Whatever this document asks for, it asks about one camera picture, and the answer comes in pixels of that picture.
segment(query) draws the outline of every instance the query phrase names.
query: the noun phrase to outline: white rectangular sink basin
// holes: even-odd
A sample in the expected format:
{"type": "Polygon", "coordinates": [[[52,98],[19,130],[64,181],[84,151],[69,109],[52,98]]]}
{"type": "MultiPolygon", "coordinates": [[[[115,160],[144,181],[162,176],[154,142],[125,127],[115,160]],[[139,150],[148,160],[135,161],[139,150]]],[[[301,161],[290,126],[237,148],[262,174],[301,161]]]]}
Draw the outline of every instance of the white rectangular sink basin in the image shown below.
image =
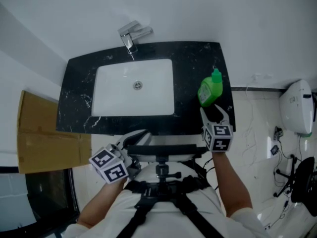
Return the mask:
{"type": "Polygon", "coordinates": [[[97,70],[92,116],[161,116],[174,113],[170,59],[133,61],[97,70]]]}

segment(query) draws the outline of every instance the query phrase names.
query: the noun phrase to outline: person's right arm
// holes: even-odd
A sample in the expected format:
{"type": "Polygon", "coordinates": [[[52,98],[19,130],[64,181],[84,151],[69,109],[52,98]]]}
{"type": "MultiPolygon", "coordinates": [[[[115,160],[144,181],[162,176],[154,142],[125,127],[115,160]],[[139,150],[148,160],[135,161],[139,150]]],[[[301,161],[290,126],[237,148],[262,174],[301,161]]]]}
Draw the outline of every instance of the person's right arm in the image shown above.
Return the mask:
{"type": "Polygon", "coordinates": [[[230,217],[243,208],[252,208],[251,198],[225,153],[213,153],[213,163],[217,175],[221,200],[230,217]]]}

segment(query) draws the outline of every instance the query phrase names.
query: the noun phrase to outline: white t-shirt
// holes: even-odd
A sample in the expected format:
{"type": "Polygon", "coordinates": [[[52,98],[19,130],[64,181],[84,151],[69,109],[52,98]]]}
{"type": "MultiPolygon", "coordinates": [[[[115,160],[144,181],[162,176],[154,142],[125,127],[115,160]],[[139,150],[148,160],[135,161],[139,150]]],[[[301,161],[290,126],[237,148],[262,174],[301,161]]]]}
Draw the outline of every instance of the white t-shirt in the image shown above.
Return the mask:
{"type": "MultiPolygon", "coordinates": [[[[181,163],[171,162],[167,164],[169,165],[170,174],[179,171],[182,173],[181,179],[168,178],[167,181],[182,180],[187,176],[197,177],[194,170],[181,163]]],[[[155,168],[155,163],[143,168],[135,180],[158,182],[155,168]]],[[[227,218],[221,210],[220,201],[215,190],[211,187],[193,191],[186,195],[197,206],[200,214],[209,221],[224,238],[270,237],[251,208],[240,209],[230,218],[227,218]]],[[[134,216],[136,211],[134,206],[138,203],[140,197],[139,194],[133,194],[129,190],[123,190],[102,221],[91,229],[79,224],[72,224],[67,228],[64,238],[117,237],[134,216]]],[[[137,227],[132,237],[203,238],[204,236],[187,216],[183,215],[171,202],[158,202],[146,215],[144,224],[137,227]]]]}

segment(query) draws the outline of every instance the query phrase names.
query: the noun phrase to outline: white tile floor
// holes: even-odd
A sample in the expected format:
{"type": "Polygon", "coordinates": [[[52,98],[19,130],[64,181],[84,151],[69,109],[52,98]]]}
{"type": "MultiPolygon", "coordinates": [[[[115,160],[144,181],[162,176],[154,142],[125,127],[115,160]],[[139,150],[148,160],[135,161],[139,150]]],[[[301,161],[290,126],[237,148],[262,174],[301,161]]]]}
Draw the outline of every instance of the white tile floor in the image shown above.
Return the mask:
{"type": "MultiPolygon", "coordinates": [[[[278,144],[273,141],[275,126],[284,130],[281,138],[283,152],[286,156],[295,154],[301,157],[298,147],[298,136],[284,129],[279,113],[280,94],[276,92],[233,92],[233,102],[237,131],[230,152],[227,153],[232,166],[246,185],[251,195],[252,204],[258,218],[264,226],[274,223],[281,215],[283,205],[287,201],[285,195],[274,198],[273,193],[279,187],[274,184],[273,169],[278,163],[278,155],[272,156],[270,149],[278,144]]],[[[108,143],[115,143],[120,136],[92,136],[92,152],[96,152],[108,143]]],[[[152,144],[188,144],[196,143],[203,146],[200,135],[192,136],[155,136],[152,144]]],[[[317,126],[314,125],[313,135],[301,139],[302,158],[316,156],[317,126]]],[[[197,163],[203,165],[211,158],[208,152],[197,163]]],[[[207,164],[207,169],[213,167],[213,162],[207,164]]],[[[279,168],[289,172],[291,161],[283,158],[279,168]]],[[[104,181],[90,165],[73,169],[74,183],[80,210],[91,200],[103,186],[104,181]]],[[[217,185],[214,170],[208,173],[210,184],[217,185]]],[[[285,217],[276,222],[269,230],[272,237],[299,238],[317,222],[304,205],[293,204],[285,213],[285,217]]]]}

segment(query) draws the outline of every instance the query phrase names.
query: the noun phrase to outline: shirt sleeve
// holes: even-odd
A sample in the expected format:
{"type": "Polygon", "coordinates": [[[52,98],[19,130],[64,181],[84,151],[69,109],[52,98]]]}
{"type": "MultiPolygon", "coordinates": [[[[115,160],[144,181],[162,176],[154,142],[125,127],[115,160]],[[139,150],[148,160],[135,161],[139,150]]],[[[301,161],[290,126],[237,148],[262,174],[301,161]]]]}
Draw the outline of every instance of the shirt sleeve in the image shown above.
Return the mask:
{"type": "Polygon", "coordinates": [[[256,238],[270,238],[262,223],[258,220],[255,212],[251,208],[243,208],[236,211],[231,219],[239,222],[248,229],[256,238]]]}
{"type": "Polygon", "coordinates": [[[76,238],[87,232],[89,228],[80,224],[71,224],[67,227],[63,238],[76,238]]]}

